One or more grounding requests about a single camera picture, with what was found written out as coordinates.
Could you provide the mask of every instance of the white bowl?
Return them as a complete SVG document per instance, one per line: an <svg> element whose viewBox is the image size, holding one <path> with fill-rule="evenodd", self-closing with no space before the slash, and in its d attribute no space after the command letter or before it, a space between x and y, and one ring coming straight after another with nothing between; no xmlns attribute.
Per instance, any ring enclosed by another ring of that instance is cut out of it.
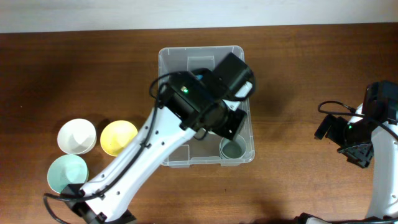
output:
<svg viewBox="0 0 398 224"><path fill-rule="evenodd" d="M86 119L73 119L58 133L58 146L67 154L85 154L94 148L97 140L94 125Z"/></svg>

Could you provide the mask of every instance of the mint green bowl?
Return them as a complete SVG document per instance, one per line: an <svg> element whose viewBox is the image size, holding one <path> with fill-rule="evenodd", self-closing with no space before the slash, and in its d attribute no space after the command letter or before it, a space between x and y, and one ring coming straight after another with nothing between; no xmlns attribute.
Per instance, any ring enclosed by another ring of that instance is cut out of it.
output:
<svg viewBox="0 0 398 224"><path fill-rule="evenodd" d="M68 184L82 184L88 180L86 162L76 155L56 159L47 172L47 182L53 191L61 193Z"/></svg>

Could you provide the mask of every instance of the yellow bowl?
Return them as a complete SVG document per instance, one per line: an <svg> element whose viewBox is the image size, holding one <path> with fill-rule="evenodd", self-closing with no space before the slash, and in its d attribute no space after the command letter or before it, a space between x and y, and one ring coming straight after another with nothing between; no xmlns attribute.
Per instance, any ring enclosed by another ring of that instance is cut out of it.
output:
<svg viewBox="0 0 398 224"><path fill-rule="evenodd" d="M137 128L128 121L114 121L105 127L101 133L102 149L111 156L118 156L120 152L136 137Z"/></svg>

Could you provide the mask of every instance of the black wire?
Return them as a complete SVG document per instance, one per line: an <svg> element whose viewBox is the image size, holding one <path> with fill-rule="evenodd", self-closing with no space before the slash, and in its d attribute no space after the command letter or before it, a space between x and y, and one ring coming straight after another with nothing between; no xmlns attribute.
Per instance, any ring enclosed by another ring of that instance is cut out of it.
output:
<svg viewBox="0 0 398 224"><path fill-rule="evenodd" d="M156 78L156 79L150 84L150 86L149 86L149 94L150 94L150 96L156 99L156 96L152 93L152 89L154 88L154 86L155 86L155 84L156 84L157 81L159 81L159 80L161 80L161 79L163 79L163 78L165 78L165 77L168 77L168 76L170 76L170 75L176 75L176 74L179 75L180 73L168 73L168 74L161 75L161 76L159 76L158 78Z"/></svg>
<svg viewBox="0 0 398 224"><path fill-rule="evenodd" d="M58 216L55 215L55 213L50 208L50 205L49 205L49 202L47 201L46 195L43 196L43 202L44 202L45 208L47 209L47 211L49 212L49 214L55 221L62 223L62 224L69 224L68 222L63 221L62 219L60 219Z"/></svg>
<svg viewBox="0 0 398 224"><path fill-rule="evenodd" d="M150 89L153 89L154 85L156 84L156 82L158 80L160 80L161 78L167 77L169 75L170 74L162 75L159 78L157 78L156 80L154 80L151 83L151 85L150 85ZM154 128L154 125L155 125L157 109L158 109L159 103L160 103L160 99L159 99L160 98L160 91L161 91L161 89L163 88L164 85L166 85L166 83L163 83L163 84L161 84L159 86L159 90L158 90L158 93L156 95L156 100L155 100L155 105L154 105L154 113L152 115L152 121L150 122L149 130L148 130L146 138L141 143L141 146L140 146L139 150L137 151L136 155L131 159L131 161L122 170L122 172L109 185L107 185L103 190L100 190L99 192L97 192L97 193L95 193L93 195L90 195L90 196L87 196L87 197L83 197L83 198L61 197L61 196L53 195L53 194L49 194L49 193L45 193L43 195L43 203L44 203L48 213L51 215L51 217L55 221L57 221L59 223L63 223L63 224L68 224L67 222L63 221L62 219L60 219L59 217L57 217L54 214L54 212L50 208L50 205L49 205L49 202L48 202L47 198L55 199L55 200L58 200L58 201L61 201L61 202L85 202L85 201L88 201L88 200L92 200L94 198L101 197L103 194L105 194L105 192L107 192L110 188L112 188L121 179L121 177L129 170L129 168L133 165L133 163L135 163L135 161L141 155L141 153L143 152L145 147L147 147L147 143L149 142L150 136L152 134L152 131L153 131L153 128Z"/></svg>
<svg viewBox="0 0 398 224"><path fill-rule="evenodd" d="M368 120L370 120L371 122L373 122L373 123L377 124L378 126L380 126L382 129L386 130L388 133L390 133L390 134L392 135L392 137L394 137L394 138L398 141L398 135L397 135L395 132L393 132L391 129L389 129L386 125L384 125L384 124L381 123L380 121L376 121L375 119L373 119L373 118L371 118L371 117L369 117L369 116L365 116L365 115L363 115L363 114L357 114L357 113L344 113L344 112L334 112L334 111L324 111L324 110L321 110L321 107L322 107L323 105L327 104L327 103L337 103L337 104L339 104L339 105L341 105L341 106L346 107L345 104L343 104L343 103L341 103L341 102L339 102L339 101L325 101L325 102L320 103L320 104L318 105L318 111L321 112L321 113L331 114L331 115L356 116L356 117L368 119Z"/></svg>
<svg viewBox="0 0 398 224"><path fill-rule="evenodd" d="M356 112L356 109L355 109L355 108L353 108L353 107L351 107L351 106L348 106L348 105L346 105L346 104L344 104L344 103L342 103L342 102L340 102L340 101L335 101L335 100L328 100L328 101L322 102L321 104L319 104L318 110L319 110L323 105L328 104L328 103L335 103L335 104L344 106L344 107L347 108L347 109L349 110L349 112L351 112L351 113L355 113L355 112Z"/></svg>

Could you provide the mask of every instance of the green led light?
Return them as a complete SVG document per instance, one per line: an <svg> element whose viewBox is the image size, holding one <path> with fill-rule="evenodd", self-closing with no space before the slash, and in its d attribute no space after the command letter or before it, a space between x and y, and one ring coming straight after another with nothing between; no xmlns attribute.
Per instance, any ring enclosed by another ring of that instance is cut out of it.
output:
<svg viewBox="0 0 398 224"><path fill-rule="evenodd" d="M185 93L185 94L188 94L188 93L189 93L188 88L185 87L185 86L181 87L181 91L182 91L183 93Z"/></svg>

